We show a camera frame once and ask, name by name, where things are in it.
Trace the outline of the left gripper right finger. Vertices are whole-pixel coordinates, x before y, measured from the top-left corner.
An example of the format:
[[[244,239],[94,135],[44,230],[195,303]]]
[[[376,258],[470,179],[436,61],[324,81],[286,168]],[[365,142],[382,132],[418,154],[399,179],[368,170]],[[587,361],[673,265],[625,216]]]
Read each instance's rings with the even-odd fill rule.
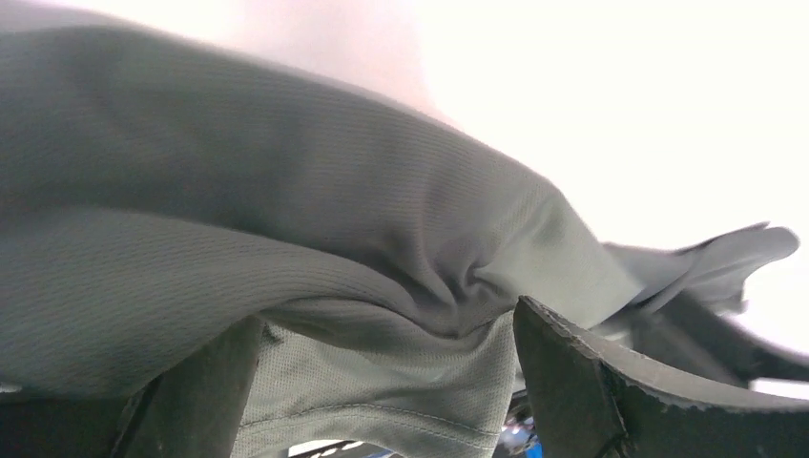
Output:
[[[752,381],[804,382],[808,359],[690,295],[631,314],[633,347],[523,297],[514,337],[548,457],[804,457],[806,401]]]

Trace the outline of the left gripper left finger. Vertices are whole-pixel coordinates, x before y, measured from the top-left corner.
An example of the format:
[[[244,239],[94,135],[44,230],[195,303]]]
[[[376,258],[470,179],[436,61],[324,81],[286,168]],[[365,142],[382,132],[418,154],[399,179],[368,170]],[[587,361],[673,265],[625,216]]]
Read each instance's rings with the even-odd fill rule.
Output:
[[[263,324],[234,324],[129,397],[1,403],[4,457],[228,457]]]

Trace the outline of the dark grey t-shirt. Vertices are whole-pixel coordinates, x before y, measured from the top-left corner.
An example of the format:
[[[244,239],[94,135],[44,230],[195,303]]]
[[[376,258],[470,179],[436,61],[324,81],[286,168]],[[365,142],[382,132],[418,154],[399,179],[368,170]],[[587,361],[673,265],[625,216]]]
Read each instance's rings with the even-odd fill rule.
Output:
[[[604,245],[532,170],[367,95],[145,31],[1,35],[1,403],[129,397],[257,318],[228,457],[548,457],[521,298],[630,348],[635,309],[726,320],[797,247]]]

